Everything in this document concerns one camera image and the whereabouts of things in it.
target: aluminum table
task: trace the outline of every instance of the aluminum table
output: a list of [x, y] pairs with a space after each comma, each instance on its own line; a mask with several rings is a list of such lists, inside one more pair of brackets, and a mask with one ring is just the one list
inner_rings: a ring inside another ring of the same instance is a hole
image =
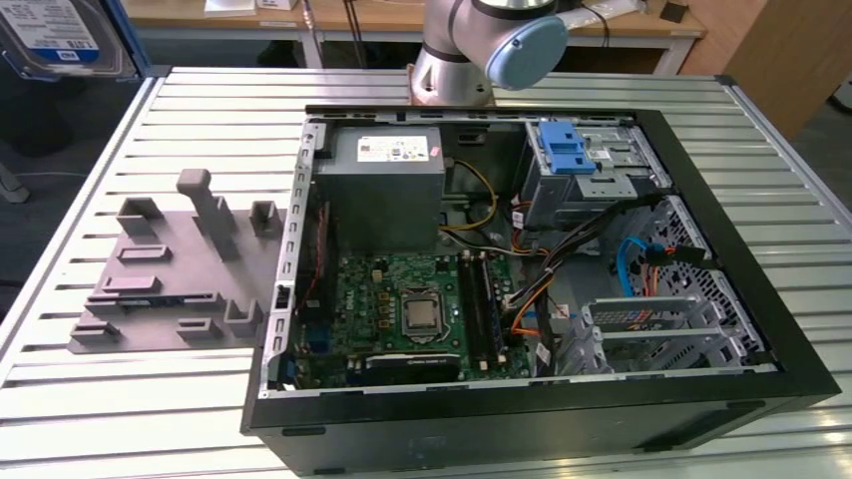
[[[530, 90], [495, 94], [507, 106], [666, 114], [847, 392], [687, 452], [390, 476], [850, 477], [852, 217], [739, 89], [709, 77], [558, 74]], [[254, 200], [283, 207], [303, 107], [407, 101], [398, 71], [177, 68], [146, 81], [0, 328], [5, 477], [291, 476], [239, 432], [250, 349], [74, 355], [69, 333], [121, 232], [114, 215], [125, 198], [189, 210], [175, 182], [183, 169], [207, 168], [233, 209]]]

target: ram slot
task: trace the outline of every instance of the ram slot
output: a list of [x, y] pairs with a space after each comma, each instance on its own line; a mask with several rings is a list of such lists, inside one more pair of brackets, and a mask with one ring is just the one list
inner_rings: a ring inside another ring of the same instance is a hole
[[482, 259], [473, 257], [467, 251], [458, 257], [458, 283], [470, 367], [487, 370], [489, 360], [493, 359], [487, 301], [491, 285], [485, 282], [482, 275]]
[[489, 357], [491, 360], [497, 360], [498, 363], [506, 362], [506, 346], [503, 344], [503, 333], [501, 331], [501, 310], [497, 304], [497, 295], [494, 289], [491, 289], [491, 274], [489, 272], [489, 260], [485, 253], [479, 255], [479, 265], [482, 269], [482, 281], [485, 283], [486, 301], [487, 301], [487, 328], [490, 337]]

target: yellow wire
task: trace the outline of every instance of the yellow wire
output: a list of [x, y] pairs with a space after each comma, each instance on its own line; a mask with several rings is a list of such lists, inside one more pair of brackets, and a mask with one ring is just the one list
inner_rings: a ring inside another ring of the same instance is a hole
[[479, 228], [482, 225], [487, 224], [491, 221], [491, 218], [494, 218], [494, 214], [497, 213], [497, 193], [494, 192], [494, 188], [491, 187], [491, 183], [485, 178], [485, 176], [482, 175], [479, 170], [469, 162], [463, 162], [462, 160], [455, 160], [455, 162], [457, 163], [462, 163], [463, 165], [466, 165], [470, 168], [470, 172], [475, 174], [475, 176], [479, 178], [479, 180], [485, 184], [485, 187], [489, 188], [489, 193], [491, 194], [491, 210], [489, 211], [489, 215], [485, 217], [485, 219], [482, 219], [477, 223], [471, 223], [470, 225], [455, 225], [455, 226], [441, 227], [439, 229], [442, 231], [445, 231], [445, 232], [446, 231], [458, 232], [458, 231], [474, 230], [474, 229]]

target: label sticker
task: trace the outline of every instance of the label sticker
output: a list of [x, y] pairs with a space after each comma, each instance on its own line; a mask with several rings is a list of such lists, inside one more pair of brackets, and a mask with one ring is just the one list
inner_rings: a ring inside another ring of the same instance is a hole
[[70, 0], [0, 0], [0, 14], [39, 56], [78, 63], [98, 59], [98, 43]]
[[511, 212], [511, 225], [519, 230], [523, 230], [523, 213]]
[[359, 138], [361, 162], [427, 162], [427, 137]]
[[607, 148], [603, 150], [589, 150], [589, 158], [591, 160], [613, 160], [613, 156], [610, 155], [610, 150]]
[[542, 362], [550, 366], [550, 349], [545, 347], [545, 344], [539, 343], [535, 347], [535, 355], [542, 360]]
[[262, 27], [297, 28], [297, 22], [262, 22]]

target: power supply label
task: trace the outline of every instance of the power supply label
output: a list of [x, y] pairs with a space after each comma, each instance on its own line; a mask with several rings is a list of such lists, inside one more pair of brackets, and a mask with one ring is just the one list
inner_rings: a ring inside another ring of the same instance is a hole
[[0, 0], [0, 13], [27, 48], [49, 61], [98, 60], [98, 43], [71, 0]]
[[427, 162], [427, 137], [361, 137], [361, 162]]

